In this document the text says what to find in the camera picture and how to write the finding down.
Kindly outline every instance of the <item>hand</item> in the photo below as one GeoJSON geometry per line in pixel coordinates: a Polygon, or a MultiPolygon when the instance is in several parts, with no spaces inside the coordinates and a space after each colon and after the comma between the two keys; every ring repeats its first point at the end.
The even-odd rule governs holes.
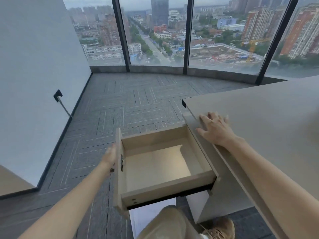
{"type": "Polygon", "coordinates": [[[105,154],[102,157],[101,164],[109,165],[110,167],[113,166],[116,159],[116,149],[115,144],[112,144],[111,147],[107,149],[105,154]]]}
{"type": "Polygon", "coordinates": [[[208,115],[200,114],[199,117],[206,125],[207,131],[196,128],[196,131],[207,141],[225,147],[228,142],[237,138],[228,124],[228,115],[223,118],[218,112],[208,112],[208,115]]]}

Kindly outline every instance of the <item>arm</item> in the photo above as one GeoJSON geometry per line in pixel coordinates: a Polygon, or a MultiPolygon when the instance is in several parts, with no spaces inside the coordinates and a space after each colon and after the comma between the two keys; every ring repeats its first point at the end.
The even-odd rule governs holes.
{"type": "Polygon", "coordinates": [[[319,201],[236,136],[228,125],[228,117],[217,112],[200,117],[207,131],[197,128],[197,132],[235,157],[287,236],[317,238],[319,201]]]}
{"type": "Polygon", "coordinates": [[[115,146],[113,145],[102,157],[100,164],[30,226],[19,239],[72,239],[93,198],[104,179],[109,175],[115,158],[115,146]]]}

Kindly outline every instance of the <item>drawer handle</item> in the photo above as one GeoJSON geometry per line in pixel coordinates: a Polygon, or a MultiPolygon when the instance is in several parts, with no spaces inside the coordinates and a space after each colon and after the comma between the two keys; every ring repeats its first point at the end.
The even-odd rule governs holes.
{"type": "Polygon", "coordinates": [[[124,158],[123,158],[123,155],[121,154],[121,171],[123,172],[123,160],[124,160],[124,158]]]}

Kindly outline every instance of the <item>drawer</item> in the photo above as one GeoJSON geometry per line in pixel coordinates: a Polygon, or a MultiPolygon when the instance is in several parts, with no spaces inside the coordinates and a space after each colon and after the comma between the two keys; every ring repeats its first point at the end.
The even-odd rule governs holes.
{"type": "Polygon", "coordinates": [[[127,211],[211,189],[216,175],[187,125],[123,138],[116,130],[118,160],[113,205],[127,211]]]}

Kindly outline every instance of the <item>window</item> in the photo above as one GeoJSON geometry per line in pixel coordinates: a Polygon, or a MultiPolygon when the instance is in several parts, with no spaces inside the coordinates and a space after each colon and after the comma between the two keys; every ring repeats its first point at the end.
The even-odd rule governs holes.
{"type": "Polygon", "coordinates": [[[119,1],[131,64],[182,67],[187,0],[119,1]]]}
{"type": "Polygon", "coordinates": [[[64,4],[89,65],[125,65],[112,1],[64,0],[64,4]]]}
{"type": "Polygon", "coordinates": [[[299,0],[265,73],[293,79],[319,75],[319,2],[299,0]]]}
{"type": "Polygon", "coordinates": [[[258,74],[289,0],[194,0],[189,67],[258,74]]]}

